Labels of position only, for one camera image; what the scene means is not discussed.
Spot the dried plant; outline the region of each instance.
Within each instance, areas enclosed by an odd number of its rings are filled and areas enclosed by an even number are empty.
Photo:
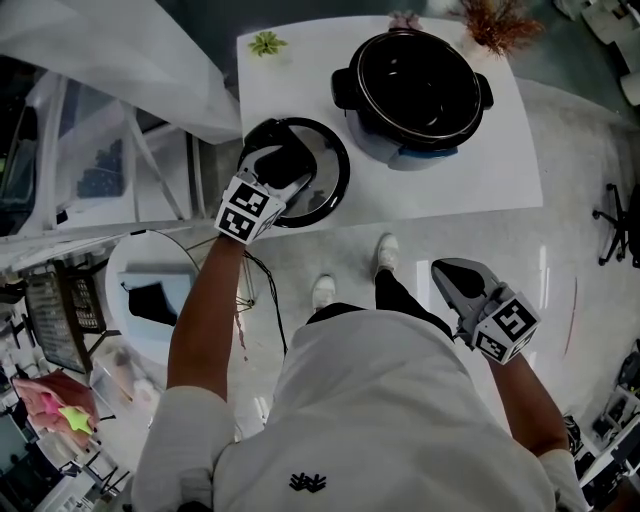
[[[478,44],[503,56],[522,48],[544,30],[544,26],[522,15],[521,0],[461,0],[467,30]]]
[[[420,25],[420,16],[413,11],[393,11],[389,13],[389,17],[391,18],[389,28],[422,30],[422,25]]]

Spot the green plant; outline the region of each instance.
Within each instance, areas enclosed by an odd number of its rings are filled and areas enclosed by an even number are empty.
[[[255,39],[249,43],[249,48],[251,49],[251,53],[262,57],[265,53],[267,55],[277,54],[280,51],[280,47],[287,46],[287,44],[289,43],[278,39],[278,36],[268,30],[266,32],[260,32]]]

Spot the black object in bucket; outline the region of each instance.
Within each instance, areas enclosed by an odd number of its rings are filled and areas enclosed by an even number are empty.
[[[335,71],[336,106],[356,110],[367,129],[424,151],[467,140],[493,106],[491,88],[446,41],[394,30],[366,41]]]
[[[167,298],[161,283],[128,289],[125,283],[120,283],[129,293],[129,312],[139,316],[174,327],[178,321],[177,315],[169,309]]]

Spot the glossy floor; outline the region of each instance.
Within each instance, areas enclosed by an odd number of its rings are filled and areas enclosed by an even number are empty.
[[[519,87],[538,156],[544,207],[285,236],[255,242],[250,251],[273,272],[287,339],[310,316],[310,292],[320,274],[336,278],[340,301],[373,307],[372,256],[384,233],[395,233],[400,242],[400,281],[451,325],[455,316],[430,279],[430,263],[443,257],[485,263],[539,308],[543,323],[526,356],[561,409],[588,423],[640,337],[640,271],[632,268],[629,257],[598,266],[610,229],[603,220],[594,220],[591,211],[611,207],[608,182],[616,183],[626,200],[635,183],[634,158],[638,169],[634,147],[640,145],[634,128],[601,107],[534,82],[521,80]],[[427,172],[437,172],[437,167]],[[191,240],[206,235],[183,234]],[[192,251],[194,257],[202,259],[207,247]],[[246,350],[235,343],[229,376],[245,436],[261,429],[282,363],[266,279],[256,267],[252,277],[257,304],[241,315]],[[504,422],[486,363],[465,347],[459,353],[480,394]]]

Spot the white tabletop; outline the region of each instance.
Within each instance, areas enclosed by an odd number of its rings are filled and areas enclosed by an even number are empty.
[[[241,36],[238,75],[242,131],[270,117],[308,117],[340,137],[351,162],[351,181],[340,206],[306,228],[271,228],[266,236],[398,219],[542,206],[538,163],[529,123],[506,59],[483,57],[471,62],[491,86],[495,105],[484,112],[478,131],[459,153],[423,171],[389,169],[362,152],[353,141],[344,112],[331,96],[331,74],[349,66],[367,39],[385,32],[386,16],[313,20],[275,27],[289,43],[281,55],[257,57]],[[462,41],[464,26],[422,18],[426,32],[453,45]]]
[[[122,336],[143,356],[158,364],[166,365],[169,360],[169,343],[150,341],[132,336],[127,329],[125,311],[127,304],[120,300],[120,272],[171,273],[193,272],[198,267],[177,242],[157,231],[145,231],[128,235],[115,247],[105,276],[105,293],[109,311]]]

